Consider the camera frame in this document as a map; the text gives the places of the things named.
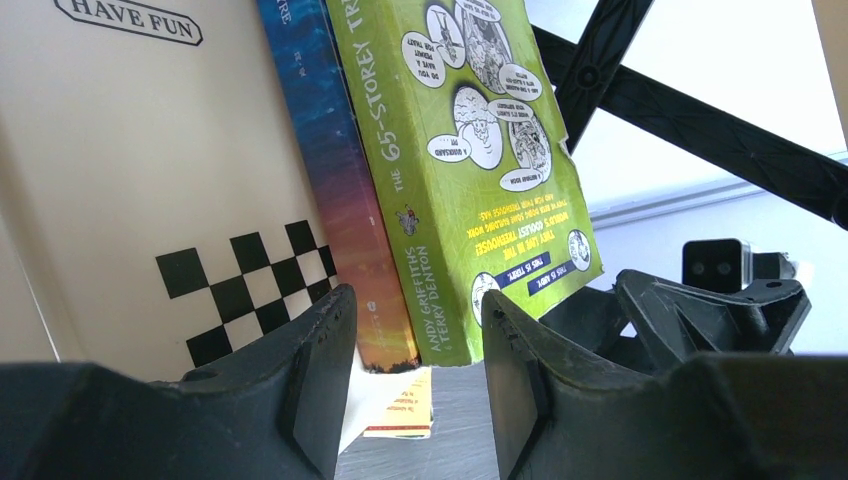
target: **speech bubble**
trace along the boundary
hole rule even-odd
[[[429,38],[418,32],[409,32],[403,36],[401,51],[406,66],[419,82],[430,88],[444,85],[445,61]]]
[[[461,162],[471,155],[471,144],[456,135],[439,135],[427,144],[427,151],[438,160],[447,163]]]
[[[480,20],[487,22],[501,21],[501,12],[486,0],[456,0],[456,4]]]
[[[505,122],[529,122],[536,116],[530,105],[511,98],[489,102],[489,113]]]
[[[501,177],[501,188],[508,192],[526,192],[542,183],[542,173],[532,168],[516,168]]]
[[[539,77],[521,65],[507,63],[498,72],[498,79],[506,93],[519,100],[532,102],[542,96],[542,82]]]

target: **book cover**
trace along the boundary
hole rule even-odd
[[[320,0],[257,0],[339,280],[354,287],[366,368],[418,366],[418,350]]]
[[[370,438],[430,438],[433,425],[432,371],[418,370],[418,378],[386,409],[383,416],[369,425],[363,437]]]
[[[602,272],[524,2],[325,1],[423,363],[477,362],[483,293]]]

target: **stacked books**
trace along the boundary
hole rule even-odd
[[[486,291],[539,317],[601,274],[523,2],[258,1],[363,357],[478,362]]]

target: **white wall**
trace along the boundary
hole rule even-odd
[[[0,215],[0,363],[55,358],[29,282]]]
[[[605,273],[592,286],[609,288],[622,269],[681,280],[681,250],[690,240],[741,238],[764,252],[811,262],[807,294],[813,309],[795,337],[798,353],[848,353],[848,232],[769,194],[597,231]]]
[[[155,4],[198,22],[203,42],[0,1],[0,222],[62,360],[176,380],[193,367],[186,340],[222,322],[208,288],[169,298],[158,256],[197,248],[215,284],[240,273],[230,238],[259,232],[272,261],[291,256],[287,224],[326,241],[255,2]],[[261,335],[241,319],[228,324],[239,346]]]

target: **checkered pattern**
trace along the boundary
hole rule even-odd
[[[337,285],[330,248],[316,245],[309,222],[282,230],[231,238],[234,262],[198,248],[156,257],[171,299],[211,290],[220,325],[186,341],[195,367],[297,318]]]

